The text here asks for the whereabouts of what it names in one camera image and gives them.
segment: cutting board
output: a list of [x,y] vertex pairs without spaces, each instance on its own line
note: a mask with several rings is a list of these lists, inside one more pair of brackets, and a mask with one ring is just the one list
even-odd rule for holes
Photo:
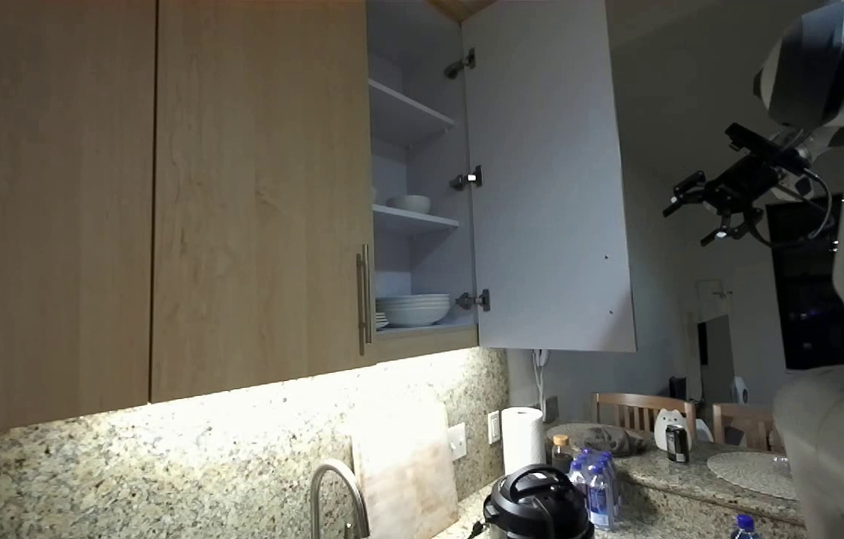
[[431,539],[458,522],[449,423],[439,402],[362,414],[353,462],[373,539]]

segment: wooden cabinet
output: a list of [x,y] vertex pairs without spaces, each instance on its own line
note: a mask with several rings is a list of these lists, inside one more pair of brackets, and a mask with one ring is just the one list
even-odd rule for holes
[[145,402],[153,38],[153,0],[0,0],[0,428]]
[[364,5],[157,10],[156,398],[362,366]]
[[437,326],[380,329],[373,356],[475,341],[630,351],[603,2],[496,0],[458,29],[427,2],[380,0],[368,20],[380,205],[422,193],[454,224],[392,229],[373,206],[373,296],[490,299]]

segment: black kettle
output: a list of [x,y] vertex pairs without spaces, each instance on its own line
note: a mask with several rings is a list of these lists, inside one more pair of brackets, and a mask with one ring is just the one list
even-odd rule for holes
[[596,535],[582,494],[546,464],[530,464],[496,479],[481,503],[481,522],[502,531],[506,539]]

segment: faucet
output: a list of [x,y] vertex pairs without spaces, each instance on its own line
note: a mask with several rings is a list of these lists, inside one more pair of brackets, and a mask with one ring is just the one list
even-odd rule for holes
[[321,501],[321,488],[324,488],[324,476],[325,474],[341,476],[341,483],[349,491],[353,501],[353,522],[344,525],[344,539],[368,539],[368,510],[364,510],[364,497],[362,488],[356,483],[356,474],[338,462],[338,459],[324,459],[315,474],[312,474],[312,535],[324,539],[324,501]]

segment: cabinet hinge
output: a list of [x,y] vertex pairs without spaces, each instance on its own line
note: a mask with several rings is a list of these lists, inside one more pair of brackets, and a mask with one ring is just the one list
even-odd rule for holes
[[466,309],[466,311],[472,311],[475,305],[479,305],[481,311],[490,311],[490,290],[481,288],[479,296],[461,294],[461,296],[454,299],[454,305],[461,305],[461,309]]
[[470,49],[461,61],[449,62],[442,74],[454,82],[464,68],[475,68],[475,49]]
[[470,185],[481,185],[481,164],[475,164],[475,169],[466,170],[466,175],[451,176],[449,185],[451,185],[454,193],[464,193],[464,190],[470,190]]

